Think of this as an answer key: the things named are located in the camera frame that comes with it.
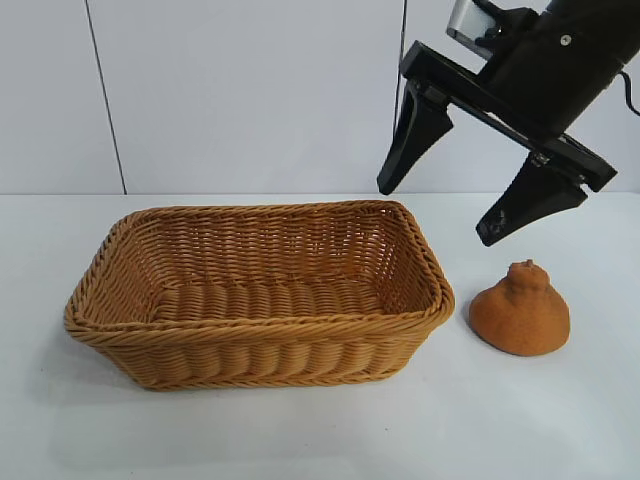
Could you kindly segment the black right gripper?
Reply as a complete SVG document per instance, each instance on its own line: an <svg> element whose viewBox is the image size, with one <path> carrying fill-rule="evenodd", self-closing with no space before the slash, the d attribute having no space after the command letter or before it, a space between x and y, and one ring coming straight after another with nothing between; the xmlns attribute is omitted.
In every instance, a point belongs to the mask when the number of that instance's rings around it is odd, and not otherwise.
<svg viewBox="0 0 640 480"><path fill-rule="evenodd" d="M509 187L476 225L492 246L544 217L579 207L616 174L567 136L568 127L618 73L618 4L552 1L541 13L490 1L456 3L447 32L486 61L473 73L415 41L400 63L406 84L390 150L377 176L390 195L452 128L450 104L529 151Z"/></svg>

